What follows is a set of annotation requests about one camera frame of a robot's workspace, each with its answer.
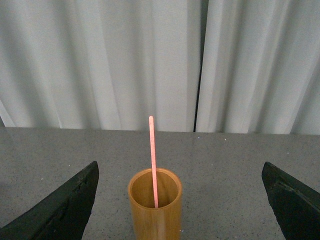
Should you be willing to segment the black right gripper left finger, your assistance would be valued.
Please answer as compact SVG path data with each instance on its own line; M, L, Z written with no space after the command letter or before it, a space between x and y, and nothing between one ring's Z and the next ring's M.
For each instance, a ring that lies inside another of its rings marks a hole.
M92 213L99 167L91 162L30 210L0 229L2 240L80 240Z

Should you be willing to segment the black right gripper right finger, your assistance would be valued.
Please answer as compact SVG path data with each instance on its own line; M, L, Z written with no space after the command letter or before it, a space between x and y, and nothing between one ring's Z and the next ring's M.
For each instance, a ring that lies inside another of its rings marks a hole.
M320 193L270 162L261 178L269 205L287 240L320 238Z

